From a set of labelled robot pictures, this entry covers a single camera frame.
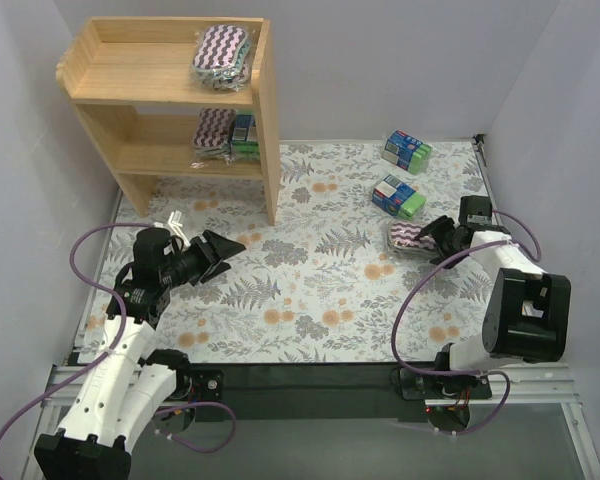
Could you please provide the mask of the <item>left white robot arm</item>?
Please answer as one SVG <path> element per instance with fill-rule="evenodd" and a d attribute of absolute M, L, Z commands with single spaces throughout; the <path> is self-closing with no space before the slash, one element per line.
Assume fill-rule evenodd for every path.
<path fill-rule="evenodd" d="M 245 247 L 210 230 L 184 239 L 178 228 L 140 230 L 131 262 L 109 292 L 107 320 L 98 357 L 52 434 L 42 434 L 34 457 L 46 479 L 125 479 L 133 448 L 147 424 L 199 408 L 233 411 L 204 393 L 204 379 L 178 350 L 143 353 L 170 302 L 173 289 L 205 284 L 229 270 L 229 259 Z"/>

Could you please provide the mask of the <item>pink wavy sponge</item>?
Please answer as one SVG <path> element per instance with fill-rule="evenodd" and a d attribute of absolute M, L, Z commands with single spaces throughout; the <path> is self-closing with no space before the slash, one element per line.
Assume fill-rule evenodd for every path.
<path fill-rule="evenodd" d="M 201 168 L 204 162 L 232 162 L 231 136 L 237 111 L 233 109 L 202 108 L 191 140 L 192 163 Z"/>
<path fill-rule="evenodd" d="M 405 220 L 394 220 L 387 228 L 388 248 L 396 255 L 433 259 L 437 256 L 436 244 L 425 236 L 417 239 L 423 226 Z"/>
<path fill-rule="evenodd" d="M 252 47 L 251 34 L 242 25 L 209 26 L 198 36 L 191 81 L 216 91 L 241 90 L 251 77 Z"/>

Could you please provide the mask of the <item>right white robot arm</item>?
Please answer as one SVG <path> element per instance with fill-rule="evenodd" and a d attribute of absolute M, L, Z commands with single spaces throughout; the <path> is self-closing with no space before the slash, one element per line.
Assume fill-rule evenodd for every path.
<path fill-rule="evenodd" d="M 540 268 L 541 251 L 531 254 L 494 213 L 489 198 L 464 196 L 457 220 L 441 216 L 413 236 L 436 253 L 432 264 L 451 269 L 467 253 L 493 283 L 481 333 L 436 355 L 430 378 L 446 394 L 475 387 L 484 373 L 511 363 L 557 362 L 566 348 L 570 281 Z"/>

